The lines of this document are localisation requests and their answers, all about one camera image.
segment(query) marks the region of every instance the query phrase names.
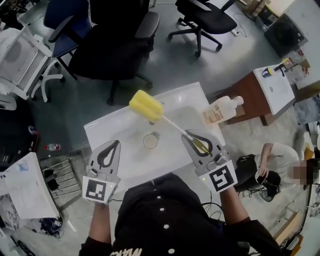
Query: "white paper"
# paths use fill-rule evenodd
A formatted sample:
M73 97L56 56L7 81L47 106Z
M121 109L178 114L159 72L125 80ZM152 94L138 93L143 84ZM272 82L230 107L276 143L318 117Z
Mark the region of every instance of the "white paper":
M21 219L55 218L59 212L45 184L36 153L6 170L5 183Z

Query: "black shirt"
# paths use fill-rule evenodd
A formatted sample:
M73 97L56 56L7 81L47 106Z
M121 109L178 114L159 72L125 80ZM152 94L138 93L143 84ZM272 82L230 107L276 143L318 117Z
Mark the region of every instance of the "black shirt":
M114 234L113 245L88 237L79 256L248 255L237 244L242 241L262 255L283 255L257 220L226 226L209 218L198 196L173 174L125 193Z

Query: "concrete floor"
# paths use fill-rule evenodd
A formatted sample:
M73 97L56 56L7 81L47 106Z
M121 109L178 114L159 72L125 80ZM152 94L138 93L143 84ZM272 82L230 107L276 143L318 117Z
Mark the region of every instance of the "concrete floor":
M221 7L223 2L211 0L213 4ZM46 3L42 0L36 7L26 13L22 18L24 22L31 23L31 30L45 38L52 30L43 26L43 14ZM160 14L160 25L156 32L154 51L148 60L140 67L140 72L153 80L151 95L156 95L180 86L200 82L202 89L209 101L220 90L223 90L255 68L264 67L280 62L278 56L266 41L263 32L241 13L236 5L227 10L229 15L236 14L236 18L245 29L247 37L239 35L234 37L231 33L217 35L216 38L223 43L219 53L215 53L216 44L202 38L202 53L199 59L194 56L197 48L196 36L177 35L167 41L169 32L183 29L176 25L181 15L174 4L159 4L152 11ZM70 56L64 57L66 63ZM75 81L65 70L62 73L66 82L48 82L51 102L44 103L30 101L36 128L41 135L40 149L47 143L60 143L62 153L73 150L83 152L86 159L90 154L90 147L83 126L103 115L118 110L128 105L129 100L138 88L143 88L144 83L139 79L123 81L116 92L116 105L106 105L109 95L109 81L90 80L79 77ZM298 124L295 112L290 108L274 124L269 127L262 126L260 119L234 125L221 126L227 147L233 159L241 154L258 154L265 142L280 142L289 146L293 145L293 137ZM40 157L48 156L48 152L40 150ZM210 191L203 186L194 173L192 165L175 171L205 203L210 201ZM123 194L116 194L115 199L121 199ZM284 214L287 204L297 211L305 207L306 193L299 186L282 191L271 203L259 200L257 195L246 196L242 199L252 219L258 219L267 229L272 231L279 218ZM219 196L214 195L213 202L219 203ZM110 203L111 230L113 232L117 221L120 202ZM64 235L55 239L43 234L21 228L15 233L34 250L36 255L74 256L78 254L81 243L88 235L94 205L82 198L70 206L64 214Z
M222 1L212 3L221 7ZM31 23L30 29L48 38L52 29L43 25L46 2L42 0L36 7L27 12L22 20ZM185 29L177 25L182 15L174 4L158 4L152 11L160 14L160 24L155 35L154 51L145 59L139 72L153 81L153 89L148 92L157 95L170 89L200 82L208 98L225 89L255 68L280 62L278 56L264 37L263 31L246 18L234 4L227 12L240 21L247 38L231 33L215 36L223 43L222 50L215 53L217 45L203 37L201 57L195 57L197 48L194 34L176 35L167 41L170 32ZM63 59L69 63L71 56ZM60 143L65 152L81 148L88 140L83 126L103 115L127 106L134 93L144 88L145 82L139 78L121 82L115 96L116 105L106 105L109 96L110 81L91 80L79 77L75 81L64 69L62 73L66 82L49 81L51 102L44 103L41 92L37 92L38 101L30 101L35 117L35 125L40 131L39 148L47 143ZM46 152L39 152L45 157Z

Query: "plastic bottle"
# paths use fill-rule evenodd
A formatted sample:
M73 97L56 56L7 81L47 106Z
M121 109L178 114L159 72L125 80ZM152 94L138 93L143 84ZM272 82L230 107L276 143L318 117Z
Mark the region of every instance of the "plastic bottle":
M218 124L236 116L236 108L242 105L244 99L237 96L230 99L229 96L224 96L211 103L203 112L202 116L207 125Z
M61 146L57 143L50 143L48 145L45 145L44 149L49 151L59 151L61 149Z

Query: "desk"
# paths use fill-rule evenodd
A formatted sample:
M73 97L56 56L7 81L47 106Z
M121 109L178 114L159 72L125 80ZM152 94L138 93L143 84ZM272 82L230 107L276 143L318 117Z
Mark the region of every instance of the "desk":
M262 71L266 68L253 70L218 96L232 99L241 96L244 100L244 104L236 109L237 115L228 124L260 117L262 124L268 126L294 103L295 95L287 77L283 77L278 70L273 76L264 78Z

